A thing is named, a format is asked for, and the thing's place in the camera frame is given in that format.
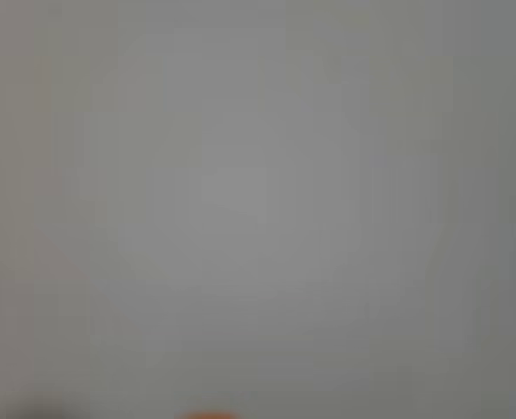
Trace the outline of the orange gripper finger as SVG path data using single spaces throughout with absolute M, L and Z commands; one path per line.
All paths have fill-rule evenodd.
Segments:
M 182 419 L 240 419 L 236 412 L 224 409 L 199 409 L 181 415 Z

